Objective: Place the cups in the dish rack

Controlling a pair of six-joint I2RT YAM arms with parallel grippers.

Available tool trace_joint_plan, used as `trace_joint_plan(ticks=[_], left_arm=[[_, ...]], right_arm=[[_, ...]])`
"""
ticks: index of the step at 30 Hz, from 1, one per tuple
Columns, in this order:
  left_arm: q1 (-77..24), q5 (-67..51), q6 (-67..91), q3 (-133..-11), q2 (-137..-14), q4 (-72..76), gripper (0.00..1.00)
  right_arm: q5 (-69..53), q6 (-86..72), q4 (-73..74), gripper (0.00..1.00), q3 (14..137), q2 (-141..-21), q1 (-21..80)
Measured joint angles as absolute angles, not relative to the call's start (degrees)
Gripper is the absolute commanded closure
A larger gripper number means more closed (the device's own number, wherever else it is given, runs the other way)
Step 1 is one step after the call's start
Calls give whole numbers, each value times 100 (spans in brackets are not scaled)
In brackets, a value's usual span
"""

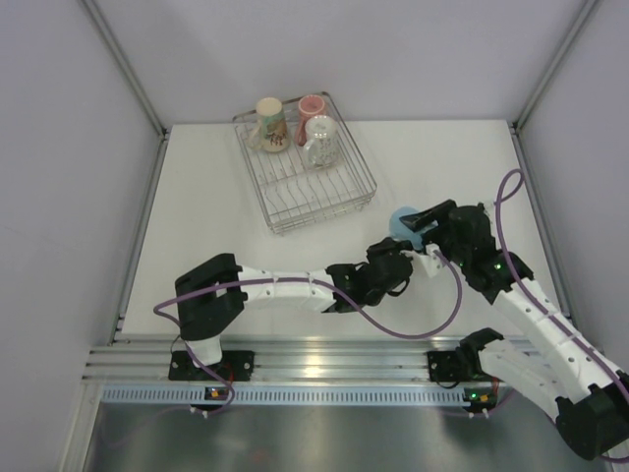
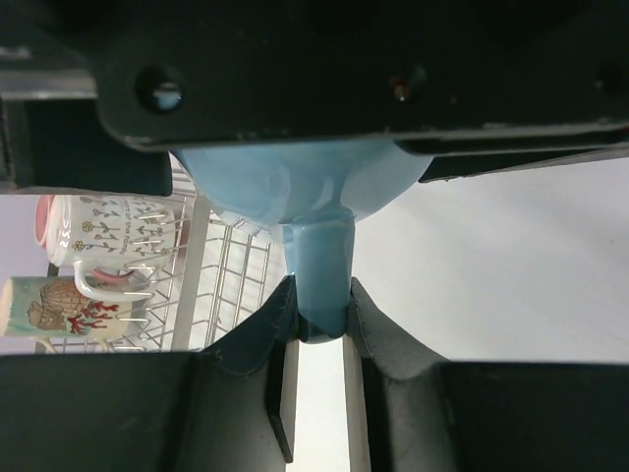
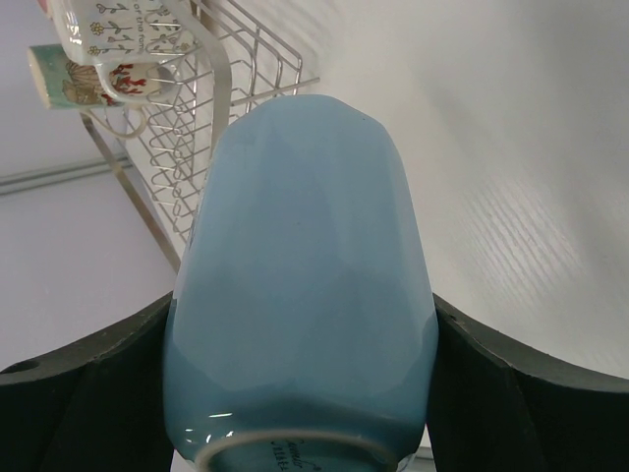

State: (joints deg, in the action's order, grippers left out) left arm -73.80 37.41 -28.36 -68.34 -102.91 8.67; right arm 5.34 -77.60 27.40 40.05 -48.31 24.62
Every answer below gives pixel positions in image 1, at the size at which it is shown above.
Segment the light blue mug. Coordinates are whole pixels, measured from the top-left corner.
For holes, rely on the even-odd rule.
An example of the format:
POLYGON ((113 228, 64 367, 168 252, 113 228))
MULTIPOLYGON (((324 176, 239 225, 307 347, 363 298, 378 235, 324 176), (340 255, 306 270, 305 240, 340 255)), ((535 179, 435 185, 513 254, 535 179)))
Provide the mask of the light blue mug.
POLYGON ((389 236, 396 241, 410 241, 416 251, 424 248, 423 235, 407 227, 402 221, 403 216, 416 214, 419 211, 411 206, 402 206, 396 209, 389 218, 389 236))

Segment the white mug orange interior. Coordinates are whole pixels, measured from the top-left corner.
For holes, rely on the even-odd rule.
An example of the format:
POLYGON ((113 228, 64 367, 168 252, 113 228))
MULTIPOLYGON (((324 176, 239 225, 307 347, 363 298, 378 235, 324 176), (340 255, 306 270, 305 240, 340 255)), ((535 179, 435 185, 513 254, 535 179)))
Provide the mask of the white mug orange interior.
POLYGON ((320 168, 334 164, 340 154, 338 124, 328 115, 316 115, 305 126, 303 145, 309 167, 320 168))

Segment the pink patterned mug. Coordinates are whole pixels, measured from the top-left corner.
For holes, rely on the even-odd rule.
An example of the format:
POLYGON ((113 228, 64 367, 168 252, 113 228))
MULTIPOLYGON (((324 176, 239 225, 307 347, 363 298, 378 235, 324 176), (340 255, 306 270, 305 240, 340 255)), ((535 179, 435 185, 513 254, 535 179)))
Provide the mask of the pink patterned mug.
POLYGON ((298 102, 299 122, 296 128, 294 142, 298 147, 302 147, 308 140, 306 125, 319 115, 326 114, 326 103, 319 94, 309 94, 300 98, 298 102))

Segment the cream floral mug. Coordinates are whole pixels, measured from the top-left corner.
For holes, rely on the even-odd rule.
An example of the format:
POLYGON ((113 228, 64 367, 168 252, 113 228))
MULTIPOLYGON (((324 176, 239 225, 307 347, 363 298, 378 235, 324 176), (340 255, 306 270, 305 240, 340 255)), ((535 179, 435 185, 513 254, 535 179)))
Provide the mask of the cream floral mug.
POLYGON ((280 152, 289 146, 289 133, 282 102, 265 97, 256 105, 257 123, 250 132, 247 146, 254 150, 280 152))

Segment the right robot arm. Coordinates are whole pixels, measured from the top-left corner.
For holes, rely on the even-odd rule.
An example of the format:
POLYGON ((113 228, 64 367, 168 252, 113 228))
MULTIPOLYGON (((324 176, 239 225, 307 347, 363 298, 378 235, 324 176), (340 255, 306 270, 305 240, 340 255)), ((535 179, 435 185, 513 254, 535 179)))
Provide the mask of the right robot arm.
POLYGON ((532 271, 496 245, 483 205, 448 200, 398 216, 428 272, 436 258, 459 267, 468 285, 537 349, 533 358, 484 328, 456 349, 468 378, 498 378, 538 406, 567 445, 596 459, 628 439, 628 376, 547 299, 532 271))

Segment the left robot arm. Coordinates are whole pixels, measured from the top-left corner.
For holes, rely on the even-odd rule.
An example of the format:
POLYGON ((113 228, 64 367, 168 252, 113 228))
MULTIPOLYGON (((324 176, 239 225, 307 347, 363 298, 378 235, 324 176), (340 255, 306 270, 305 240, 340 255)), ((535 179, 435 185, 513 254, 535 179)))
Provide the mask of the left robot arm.
POLYGON ((223 370, 220 336, 244 311, 297 308, 314 313, 357 313, 397 297, 413 274, 409 241, 387 237, 357 264, 300 272, 272 272, 239 265, 219 254, 175 281, 180 337, 192 353, 190 367, 211 380, 223 370))

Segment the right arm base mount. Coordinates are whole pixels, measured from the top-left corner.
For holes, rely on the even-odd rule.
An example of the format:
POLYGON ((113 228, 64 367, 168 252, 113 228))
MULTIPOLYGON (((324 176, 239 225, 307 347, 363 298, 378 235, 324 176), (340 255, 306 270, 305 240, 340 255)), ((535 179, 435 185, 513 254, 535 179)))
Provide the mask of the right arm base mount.
POLYGON ((432 350, 427 353, 429 380, 453 388, 459 383, 488 382, 491 376, 481 368, 479 353, 504 336, 486 327, 459 341, 453 350, 432 350))

